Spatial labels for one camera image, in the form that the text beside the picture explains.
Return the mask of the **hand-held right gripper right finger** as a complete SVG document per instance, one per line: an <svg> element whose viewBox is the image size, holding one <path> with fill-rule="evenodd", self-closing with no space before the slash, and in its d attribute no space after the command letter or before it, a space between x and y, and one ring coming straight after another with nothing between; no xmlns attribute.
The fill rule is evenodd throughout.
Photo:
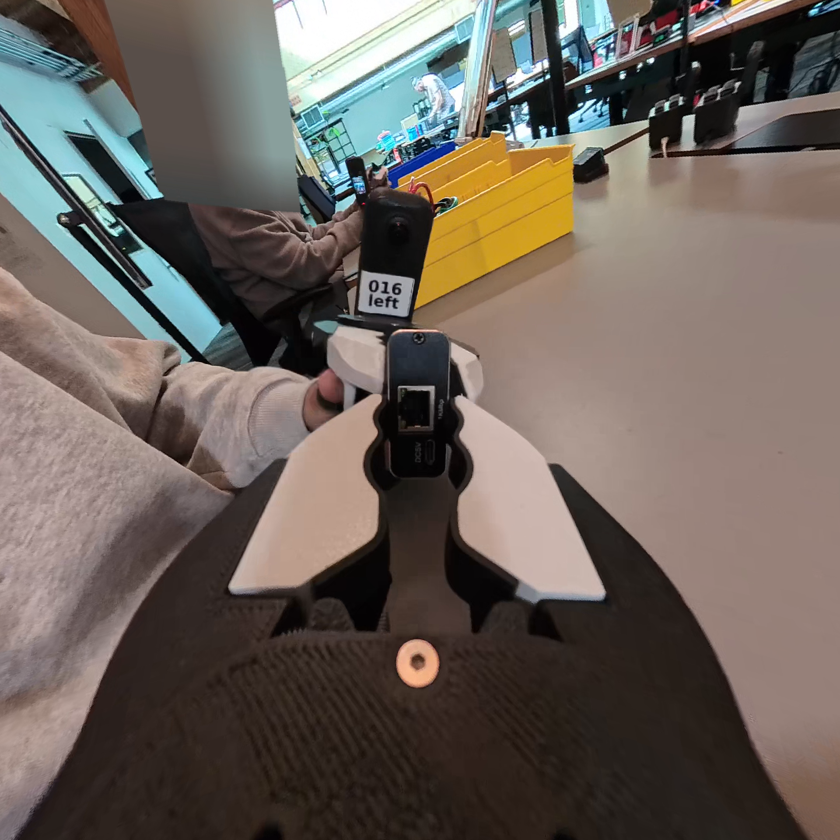
<svg viewBox="0 0 840 840"><path fill-rule="evenodd" d="M471 475L458 496L464 545L512 579L526 602L602 602L605 587L545 457L464 396L458 441Z"/></svg>

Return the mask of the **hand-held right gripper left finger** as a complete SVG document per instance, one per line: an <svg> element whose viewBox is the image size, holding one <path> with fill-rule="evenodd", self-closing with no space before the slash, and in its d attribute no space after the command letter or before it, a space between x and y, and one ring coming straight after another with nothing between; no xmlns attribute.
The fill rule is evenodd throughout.
<svg viewBox="0 0 840 840"><path fill-rule="evenodd" d="M365 467L378 395L311 433L291 453L228 583L236 596L303 593L376 550L382 495Z"/></svg>

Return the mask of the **black network adapter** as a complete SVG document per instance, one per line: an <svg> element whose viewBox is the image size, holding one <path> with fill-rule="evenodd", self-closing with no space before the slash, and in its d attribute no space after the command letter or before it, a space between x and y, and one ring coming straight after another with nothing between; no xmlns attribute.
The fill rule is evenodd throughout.
<svg viewBox="0 0 840 840"><path fill-rule="evenodd" d="M450 342L442 332L401 329L385 346L381 427L388 467L398 479L444 474L455 430Z"/></svg>

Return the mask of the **person's left forearm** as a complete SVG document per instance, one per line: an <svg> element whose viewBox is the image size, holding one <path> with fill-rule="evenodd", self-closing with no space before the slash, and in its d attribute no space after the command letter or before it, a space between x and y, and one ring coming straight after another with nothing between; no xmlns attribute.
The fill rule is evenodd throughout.
<svg viewBox="0 0 840 840"><path fill-rule="evenodd" d="M94 334L34 297L2 269L2 409L16 363L44 386L55 436L117 428L221 491L247 487L289 456L315 425L316 381L276 368L231 371L187 363L174 345Z"/></svg>

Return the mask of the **grey desk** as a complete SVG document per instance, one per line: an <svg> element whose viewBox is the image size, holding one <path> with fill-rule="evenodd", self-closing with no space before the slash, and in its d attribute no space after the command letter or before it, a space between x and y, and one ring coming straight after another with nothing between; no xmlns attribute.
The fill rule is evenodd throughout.
<svg viewBox="0 0 840 840"><path fill-rule="evenodd" d="M567 468L686 598L775 783L838 838L838 150L649 158L574 231L418 310L481 403Z"/></svg>

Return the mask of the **black desk mat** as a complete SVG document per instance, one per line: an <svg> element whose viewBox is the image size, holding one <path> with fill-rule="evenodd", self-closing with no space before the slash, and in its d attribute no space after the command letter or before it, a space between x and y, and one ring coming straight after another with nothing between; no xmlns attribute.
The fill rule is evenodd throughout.
<svg viewBox="0 0 840 840"><path fill-rule="evenodd" d="M801 151L839 150L839 109L798 112L777 118L764 126L724 144L720 148L678 150L654 158L734 154L781 154Z"/></svg>

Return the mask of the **person's left hand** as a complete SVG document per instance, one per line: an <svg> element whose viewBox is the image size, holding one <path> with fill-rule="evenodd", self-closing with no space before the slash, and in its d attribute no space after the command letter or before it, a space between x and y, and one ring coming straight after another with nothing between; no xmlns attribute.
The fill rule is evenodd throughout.
<svg viewBox="0 0 840 840"><path fill-rule="evenodd" d="M302 408L302 419L312 433L343 411L344 384L331 369L313 378Z"/></svg>

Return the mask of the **blue storage bin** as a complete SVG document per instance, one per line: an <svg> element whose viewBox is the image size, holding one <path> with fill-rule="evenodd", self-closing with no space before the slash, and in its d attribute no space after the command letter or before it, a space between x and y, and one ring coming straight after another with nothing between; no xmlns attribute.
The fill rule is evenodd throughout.
<svg viewBox="0 0 840 840"><path fill-rule="evenodd" d="M388 183L392 189L396 189L401 178L412 173L415 173L425 166L428 166L448 154L454 152L457 145L454 141L441 143L438 146L431 147L420 154L415 155L412 159L404 161L400 164L388 165Z"/></svg>

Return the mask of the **yellow storage bin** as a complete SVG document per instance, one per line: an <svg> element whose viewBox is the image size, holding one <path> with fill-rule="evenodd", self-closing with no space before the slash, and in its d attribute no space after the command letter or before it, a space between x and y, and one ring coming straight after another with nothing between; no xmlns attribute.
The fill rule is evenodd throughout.
<svg viewBox="0 0 840 840"><path fill-rule="evenodd" d="M437 215L416 308L571 233L573 145L512 150L440 187L455 207Z"/></svg>
<svg viewBox="0 0 840 840"><path fill-rule="evenodd" d="M425 183L432 194L443 195L443 188L482 165L503 163L508 157L507 138L502 132L493 132L490 137L473 140L430 164L414 175L415 183Z"/></svg>

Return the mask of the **black office chair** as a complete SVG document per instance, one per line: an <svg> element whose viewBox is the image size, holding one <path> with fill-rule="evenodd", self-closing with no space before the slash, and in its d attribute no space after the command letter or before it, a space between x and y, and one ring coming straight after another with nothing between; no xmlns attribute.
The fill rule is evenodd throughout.
<svg viewBox="0 0 840 840"><path fill-rule="evenodd" d="M259 320L221 279L198 234L185 203L155 198L128 204L109 204L118 220L190 284L220 322L238 334L254 366L265 366L281 341L286 350L280 362L289 370L315 375L327 364L326 339L304 329L301 312L315 313L340 299L338 283L298 291Z"/></svg>

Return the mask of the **person's grey sweatshirt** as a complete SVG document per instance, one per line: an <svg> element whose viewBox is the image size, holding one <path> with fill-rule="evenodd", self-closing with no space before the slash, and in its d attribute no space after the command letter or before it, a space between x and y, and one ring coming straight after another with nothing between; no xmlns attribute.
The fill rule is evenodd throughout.
<svg viewBox="0 0 840 840"><path fill-rule="evenodd" d="M4 447L2 838L67 759L130 618L230 494L97 413Z"/></svg>

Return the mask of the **black support pole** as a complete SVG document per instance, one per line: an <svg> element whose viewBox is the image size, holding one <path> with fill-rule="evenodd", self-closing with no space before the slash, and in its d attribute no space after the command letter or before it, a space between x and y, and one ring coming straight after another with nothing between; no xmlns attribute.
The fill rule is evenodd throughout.
<svg viewBox="0 0 840 840"><path fill-rule="evenodd" d="M543 29L549 61L550 100L555 136L570 133L569 106L564 85L564 60L562 54L558 4L541 1Z"/></svg>

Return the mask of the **black charger dock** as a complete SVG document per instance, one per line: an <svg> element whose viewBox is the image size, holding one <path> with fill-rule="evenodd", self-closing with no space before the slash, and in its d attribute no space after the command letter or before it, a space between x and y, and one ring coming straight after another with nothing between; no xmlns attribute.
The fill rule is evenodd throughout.
<svg viewBox="0 0 840 840"><path fill-rule="evenodd" d="M662 152L681 143L684 120L684 99L675 94L659 100L648 115L648 144L652 152Z"/></svg>
<svg viewBox="0 0 840 840"><path fill-rule="evenodd" d="M709 87L694 108L695 145L729 136L736 127L741 106L740 83L730 79L723 86Z"/></svg>

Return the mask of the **black door pull bar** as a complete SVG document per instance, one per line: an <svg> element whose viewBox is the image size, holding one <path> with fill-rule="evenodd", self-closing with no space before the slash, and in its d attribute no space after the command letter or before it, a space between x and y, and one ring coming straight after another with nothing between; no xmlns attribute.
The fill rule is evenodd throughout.
<svg viewBox="0 0 840 840"><path fill-rule="evenodd" d="M114 237L110 235L107 225L103 224L97 215L81 201L78 194L70 188L67 181L47 161L46 157L36 149L27 134L22 131L4 107L1 107L1 120L3 128L25 158L68 205L69 210L59 214L58 224L73 235L84 233L89 239L96 240L98 245L93 246L89 252L96 259L108 254L108 258L103 263L106 268L110 265L119 266L120 271L131 279L137 288L142 291L151 289L153 286L151 280L130 257L121 251Z"/></svg>

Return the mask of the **long wooden workbench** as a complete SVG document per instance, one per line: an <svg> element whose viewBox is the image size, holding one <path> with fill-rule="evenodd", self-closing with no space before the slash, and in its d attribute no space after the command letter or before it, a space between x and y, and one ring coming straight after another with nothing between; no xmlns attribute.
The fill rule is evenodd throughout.
<svg viewBox="0 0 840 840"><path fill-rule="evenodd" d="M689 31L678 25L668 36L653 38L643 49L627 56L615 56L592 70L564 83L567 112L591 100L607 100L612 125L623 121L618 114L623 96L630 91L681 73L684 56L688 62L706 61L712 74L739 69L753 43L764 44L763 58L800 45L817 36L838 31L838 2L741 2L727 9L716 8Z"/></svg>

